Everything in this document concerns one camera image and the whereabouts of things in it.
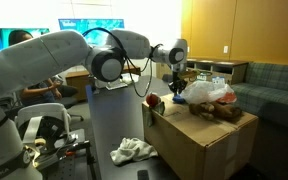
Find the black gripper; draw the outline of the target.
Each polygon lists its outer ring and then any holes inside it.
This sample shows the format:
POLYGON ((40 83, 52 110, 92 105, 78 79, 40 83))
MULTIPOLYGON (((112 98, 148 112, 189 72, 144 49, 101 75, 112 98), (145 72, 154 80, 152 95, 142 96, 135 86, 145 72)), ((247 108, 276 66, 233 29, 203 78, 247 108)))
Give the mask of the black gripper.
POLYGON ((187 82, 184 79, 178 77, 178 72, 172 73, 172 80, 168 84, 169 89, 175 94, 180 94, 187 86, 187 82))

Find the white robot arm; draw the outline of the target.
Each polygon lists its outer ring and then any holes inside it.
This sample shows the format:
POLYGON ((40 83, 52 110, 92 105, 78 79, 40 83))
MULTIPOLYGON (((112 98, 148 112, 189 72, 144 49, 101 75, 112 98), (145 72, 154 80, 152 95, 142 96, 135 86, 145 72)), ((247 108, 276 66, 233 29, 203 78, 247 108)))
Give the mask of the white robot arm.
MULTIPOLYGON (((151 45, 147 37, 125 29, 108 32, 103 46, 87 43, 76 30, 43 34, 0 50, 0 97, 37 84, 75 65, 104 82, 117 80, 125 61, 149 58, 185 70, 188 43, 175 39, 151 45)), ((20 138, 15 122, 0 107, 0 180, 42 180, 20 138)))

